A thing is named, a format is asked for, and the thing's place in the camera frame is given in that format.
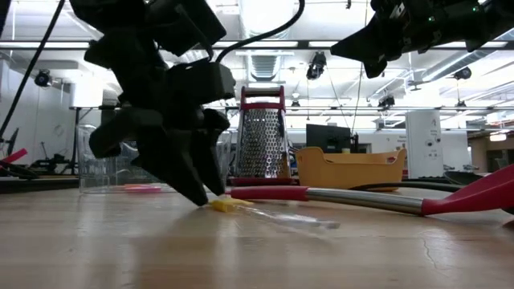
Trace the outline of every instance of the ceiling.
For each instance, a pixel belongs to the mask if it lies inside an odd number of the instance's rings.
[[[248,35],[263,32],[280,25],[290,18],[297,9],[293,0],[209,0],[211,8],[227,30],[225,41],[244,39]],[[326,40],[337,41],[360,30],[373,16],[373,11],[366,1],[353,0],[350,9],[346,9],[346,1],[307,0],[307,5],[300,20],[281,39],[286,40]],[[6,27],[0,40],[39,41],[47,29],[51,16],[56,8],[55,0],[18,0],[10,8]],[[52,32],[50,41],[88,41],[98,39],[101,33],[77,19],[71,7],[67,4]],[[466,100],[468,107],[488,107],[493,105],[514,105],[514,79],[509,75],[514,72],[514,51],[481,51],[480,57],[472,55],[478,61],[468,67],[472,70],[469,80],[449,78],[451,74],[441,75],[439,80],[418,86],[421,90],[412,91],[409,80],[420,80],[423,73],[445,71],[443,64],[455,64],[456,60],[469,55],[465,51],[434,50],[425,54],[411,53],[403,55],[397,61],[389,64],[382,76],[367,79],[362,73],[359,62],[330,55],[324,74],[314,81],[307,81],[306,69],[311,61],[314,50],[281,49],[280,56],[275,56],[277,62],[275,78],[272,82],[285,86],[288,105],[294,100],[293,94],[298,94],[300,109],[288,111],[289,123],[292,127],[303,127],[306,122],[337,122],[346,125],[353,122],[353,109],[358,107],[377,106],[378,100],[387,95],[396,99],[396,106],[401,107],[453,107],[458,99]],[[23,69],[33,51],[1,50],[2,57],[11,60]],[[230,53],[223,61],[237,80],[236,100],[217,102],[213,107],[236,105],[242,86],[274,85],[273,83],[253,84],[251,72],[255,67],[256,57],[241,55],[241,52]],[[190,62],[205,57],[203,51],[190,51],[181,57],[168,52],[162,52],[168,63]],[[84,51],[44,51],[40,56],[39,68],[51,70],[51,74],[65,82],[76,82],[85,75],[94,75],[106,91],[104,98],[116,97],[120,92],[116,78],[110,71],[83,61]],[[314,109],[313,107],[343,106],[343,110]],[[356,127],[368,128],[373,121],[387,120],[402,122],[406,111],[378,112],[357,110],[359,116]],[[483,121],[488,111],[442,112],[443,125],[447,127],[465,128],[466,121],[474,121],[476,125],[485,124]],[[232,122],[237,124],[237,116]]]

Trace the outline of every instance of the orange container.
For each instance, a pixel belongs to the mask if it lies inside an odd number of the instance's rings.
[[[300,185],[350,189],[402,181],[405,156],[405,149],[391,153],[323,153],[320,148],[311,147],[297,151],[296,162]]]

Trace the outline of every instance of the wooden table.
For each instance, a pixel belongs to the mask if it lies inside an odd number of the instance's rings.
[[[320,203],[258,206],[341,228],[298,230],[196,209],[176,193],[0,195],[0,288],[514,287],[514,218],[501,211],[420,218]]]

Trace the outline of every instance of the box grater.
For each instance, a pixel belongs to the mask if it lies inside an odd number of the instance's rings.
[[[279,102],[247,102],[257,97]],[[235,164],[234,185],[291,183],[284,87],[243,87]]]

